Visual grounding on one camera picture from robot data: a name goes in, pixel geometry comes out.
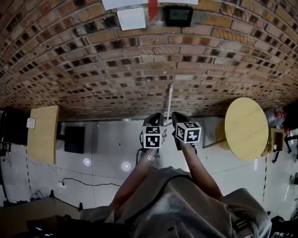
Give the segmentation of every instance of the brick wall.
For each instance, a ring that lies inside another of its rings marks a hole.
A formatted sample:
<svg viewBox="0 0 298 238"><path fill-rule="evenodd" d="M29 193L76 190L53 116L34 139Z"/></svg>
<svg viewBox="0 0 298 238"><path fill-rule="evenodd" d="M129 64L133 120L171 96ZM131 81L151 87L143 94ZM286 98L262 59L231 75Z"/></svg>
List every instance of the brick wall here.
<svg viewBox="0 0 298 238"><path fill-rule="evenodd" d="M190 6L191 27L163 27L157 16L122 31L98 0L3 1L0 107L58 104L60 119L143 117L166 111L171 83L172 110L189 115L225 113L238 97L264 109L298 98L297 1Z"/></svg>

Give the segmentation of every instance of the wooden table top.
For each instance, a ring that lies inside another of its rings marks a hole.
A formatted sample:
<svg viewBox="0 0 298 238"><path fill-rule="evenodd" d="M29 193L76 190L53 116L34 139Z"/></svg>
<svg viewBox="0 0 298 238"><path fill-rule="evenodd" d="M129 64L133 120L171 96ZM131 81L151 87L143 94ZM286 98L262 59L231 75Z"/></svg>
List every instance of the wooden table top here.
<svg viewBox="0 0 298 238"><path fill-rule="evenodd" d="M254 100L238 98L229 106L224 130L231 151L243 160L258 158L269 135L267 118Z"/></svg>
<svg viewBox="0 0 298 238"><path fill-rule="evenodd" d="M56 164L56 132L59 106L31 110L35 128L28 129L27 156L47 164Z"/></svg>

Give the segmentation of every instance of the bracelet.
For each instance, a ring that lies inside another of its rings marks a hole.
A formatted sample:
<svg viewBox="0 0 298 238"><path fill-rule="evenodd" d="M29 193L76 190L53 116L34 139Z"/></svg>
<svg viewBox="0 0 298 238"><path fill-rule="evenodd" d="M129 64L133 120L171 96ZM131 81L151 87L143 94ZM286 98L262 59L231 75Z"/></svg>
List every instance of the bracelet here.
<svg viewBox="0 0 298 238"><path fill-rule="evenodd" d="M155 157L152 155L146 154L145 152L142 152L140 159L147 159L152 162L153 160L155 160Z"/></svg>

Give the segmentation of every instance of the round wooden table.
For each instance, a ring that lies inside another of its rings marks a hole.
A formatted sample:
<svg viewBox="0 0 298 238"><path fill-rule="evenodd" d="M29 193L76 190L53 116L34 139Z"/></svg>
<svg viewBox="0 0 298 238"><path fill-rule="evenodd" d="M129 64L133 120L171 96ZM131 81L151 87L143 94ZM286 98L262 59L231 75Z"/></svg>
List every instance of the round wooden table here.
<svg viewBox="0 0 298 238"><path fill-rule="evenodd" d="M254 100L238 98L225 116L224 130L230 150L243 160L259 157L268 142L267 118Z"/></svg>

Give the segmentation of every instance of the power outlet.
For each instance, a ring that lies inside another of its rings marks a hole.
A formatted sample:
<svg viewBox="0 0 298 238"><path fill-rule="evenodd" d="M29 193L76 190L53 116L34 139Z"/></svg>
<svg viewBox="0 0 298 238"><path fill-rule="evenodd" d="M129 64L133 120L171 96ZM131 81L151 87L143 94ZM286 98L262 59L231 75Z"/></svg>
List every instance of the power outlet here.
<svg viewBox="0 0 298 238"><path fill-rule="evenodd" d="M64 185L63 185L62 182L57 182L57 186L60 188L66 188L66 184L64 183Z"/></svg>

